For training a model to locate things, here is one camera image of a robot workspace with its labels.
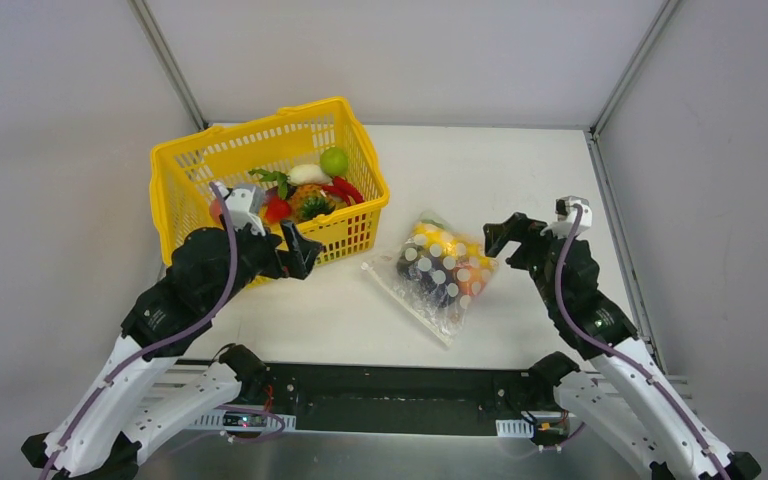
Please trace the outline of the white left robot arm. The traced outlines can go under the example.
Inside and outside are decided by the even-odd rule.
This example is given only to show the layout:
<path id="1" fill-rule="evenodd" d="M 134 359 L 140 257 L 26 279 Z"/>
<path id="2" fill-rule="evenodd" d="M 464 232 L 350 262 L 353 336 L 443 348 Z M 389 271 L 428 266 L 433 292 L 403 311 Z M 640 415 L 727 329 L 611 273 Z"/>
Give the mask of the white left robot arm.
<path id="1" fill-rule="evenodd" d="M 303 280 L 322 252 L 290 221 L 281 234 L 246 224 L 192 231 L 165 276 L 140 294 L 123 320 L 103 369 L 79 405 L 54 430 L 28 437 L 21 451 L 42 478 L 132 479 L 140 465 L 202 414 L 236 399 L 257 402 L 263 362 L 235 345 L 197 380 L 146 409 L 156 380 L 218 311 L 257 277 Z"/>

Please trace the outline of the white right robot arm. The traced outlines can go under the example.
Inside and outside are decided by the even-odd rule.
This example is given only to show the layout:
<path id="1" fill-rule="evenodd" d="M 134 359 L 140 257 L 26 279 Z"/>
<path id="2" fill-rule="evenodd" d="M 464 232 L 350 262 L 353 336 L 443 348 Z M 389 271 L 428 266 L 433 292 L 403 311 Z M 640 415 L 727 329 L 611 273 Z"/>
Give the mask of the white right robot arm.
<path id="1" fill-rule="evenodd" d="M 572 413 L 643 479 L 757 478 L 762 468 L 754 456 L 730 448 L 699 419 L 627 315 L 599 289 L 599 265 L 578 237 L 591 224 L 591 209 L 573 201 L 551 224 L 514 213 L 483 227 L 489 257 L 518 243 L 507 265 L 530 276 L 559 336 L 617 392 L 606 395 L 555 352 L 528 370 L 529 400 Z"/>

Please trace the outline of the clear zip top bag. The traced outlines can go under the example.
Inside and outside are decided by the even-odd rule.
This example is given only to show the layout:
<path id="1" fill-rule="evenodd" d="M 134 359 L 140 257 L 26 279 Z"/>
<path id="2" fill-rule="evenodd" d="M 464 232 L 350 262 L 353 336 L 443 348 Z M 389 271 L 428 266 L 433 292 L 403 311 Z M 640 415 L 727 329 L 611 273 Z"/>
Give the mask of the clear zip top bag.
<path id="1" fill-rule="evenodd" d="M 418 215 L 402 243 L 362 263 L 384 292 L 446 347 L 498 268 L 481 240 L 432 210 Z"/>

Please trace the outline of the purple toy eggplant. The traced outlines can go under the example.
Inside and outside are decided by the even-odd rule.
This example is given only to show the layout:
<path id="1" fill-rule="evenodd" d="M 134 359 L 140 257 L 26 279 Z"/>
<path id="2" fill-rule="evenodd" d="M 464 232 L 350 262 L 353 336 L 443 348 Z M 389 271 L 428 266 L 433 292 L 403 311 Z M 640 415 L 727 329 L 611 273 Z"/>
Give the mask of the purple toy eggplant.
<path id="1" fill-rule="evenodd" d="M 396 272 L 407 282 L 409 292 L 429 308 L 447 308 L 461 297 L 454 270 L 446 268 L 439 258 L 400 257 Z"/>

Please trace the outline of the orange toy peach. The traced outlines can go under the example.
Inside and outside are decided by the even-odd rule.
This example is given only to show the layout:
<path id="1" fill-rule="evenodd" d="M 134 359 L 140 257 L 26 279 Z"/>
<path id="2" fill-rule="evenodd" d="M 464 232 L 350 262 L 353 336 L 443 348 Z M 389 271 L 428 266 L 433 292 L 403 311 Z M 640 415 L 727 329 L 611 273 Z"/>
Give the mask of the orange toy peach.
<path id="1" fill-rule="evenodd" d="M 464 265 L 457 271 L 455 278 L 462 295 L 476 297 L 484 290 L 493 274 L 493 269 L 481 265 Z"/>

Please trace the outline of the yellow plastic shopping basket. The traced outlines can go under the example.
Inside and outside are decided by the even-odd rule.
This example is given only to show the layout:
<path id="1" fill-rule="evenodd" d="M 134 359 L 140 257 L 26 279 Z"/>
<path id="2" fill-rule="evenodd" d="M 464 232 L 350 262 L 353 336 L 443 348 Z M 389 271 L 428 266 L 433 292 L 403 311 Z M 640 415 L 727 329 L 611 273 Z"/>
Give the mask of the yellow plastic shopping basket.
<path id="1" fill-rule="evenodd" d="M 149 198 L 164 264 L 170 264 L 172 252 L 187 234 L 213 226 L 210 182 L 253 183 L 252 169 L 288 171 L 318 161 L 329 147 L 347 153 L 346 180 L 364 200 L 302 223 L 298 229 L 322 244 L 319 265 L 371 249 L 390 191 L 365 127 L 345 98 L 331 97 L 155 146 L 150 155 Z"/>

